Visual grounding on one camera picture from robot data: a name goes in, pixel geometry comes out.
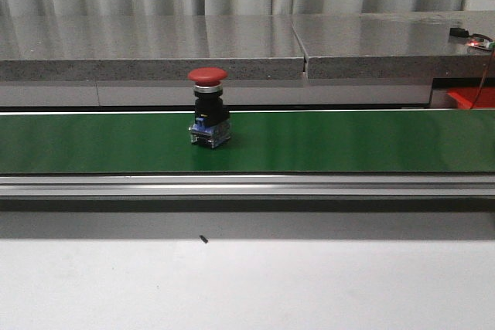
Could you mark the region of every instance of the red container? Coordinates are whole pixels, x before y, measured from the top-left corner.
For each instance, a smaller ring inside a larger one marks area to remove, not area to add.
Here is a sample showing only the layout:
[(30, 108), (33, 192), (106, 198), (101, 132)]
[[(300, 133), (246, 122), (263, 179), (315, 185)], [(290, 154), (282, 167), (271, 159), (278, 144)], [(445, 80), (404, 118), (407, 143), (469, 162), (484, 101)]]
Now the red container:
[[(473, 105), (478, 88), (452, 88), (447, 94), (457, 102), (457, 108), (469, 110)], [(495, 87), (487, 87), (481, 90), (480, 97), (474, 108), (495, 107)]]

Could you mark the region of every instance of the white floor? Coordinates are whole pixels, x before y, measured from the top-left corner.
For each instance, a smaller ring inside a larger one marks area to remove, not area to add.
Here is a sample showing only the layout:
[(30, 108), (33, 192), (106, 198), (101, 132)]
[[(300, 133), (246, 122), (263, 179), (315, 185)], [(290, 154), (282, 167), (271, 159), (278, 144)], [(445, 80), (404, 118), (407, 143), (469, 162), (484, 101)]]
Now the white floor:
[(493, 329), (493, 222), (0, 213), (0, 329)]

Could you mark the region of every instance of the green conveyor belt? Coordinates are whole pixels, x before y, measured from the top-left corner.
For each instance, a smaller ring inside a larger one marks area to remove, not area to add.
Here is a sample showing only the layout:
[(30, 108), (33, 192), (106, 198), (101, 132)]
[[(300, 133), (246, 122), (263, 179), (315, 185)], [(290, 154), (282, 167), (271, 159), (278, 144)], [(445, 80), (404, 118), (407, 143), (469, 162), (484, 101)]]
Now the green conveyor belt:
[(495, 111), (233, 113), (191, 145), (192, 114), (0, 116), (0, 173), (495, 172)]

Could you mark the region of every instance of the conveyor belt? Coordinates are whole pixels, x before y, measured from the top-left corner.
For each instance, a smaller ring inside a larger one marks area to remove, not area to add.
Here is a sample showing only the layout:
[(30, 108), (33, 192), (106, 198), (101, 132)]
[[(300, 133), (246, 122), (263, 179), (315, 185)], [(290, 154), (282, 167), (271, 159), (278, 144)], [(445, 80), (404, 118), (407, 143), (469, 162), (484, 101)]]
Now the conveyor belt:
[(495, 111), (3, 114), (2, 196), (495, 195)]

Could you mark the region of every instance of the red button cap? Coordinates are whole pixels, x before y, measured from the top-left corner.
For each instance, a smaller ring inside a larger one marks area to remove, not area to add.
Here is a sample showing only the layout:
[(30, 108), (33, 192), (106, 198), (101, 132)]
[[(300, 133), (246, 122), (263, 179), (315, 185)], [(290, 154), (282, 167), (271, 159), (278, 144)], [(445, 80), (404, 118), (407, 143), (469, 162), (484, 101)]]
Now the red button cap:
[(200, 87), (215, 87), (220, 84), (220, 80), (227, 77), (227, 71), (218, 67), (202, 67), (191, 71), (187, 78), (196, 82)]

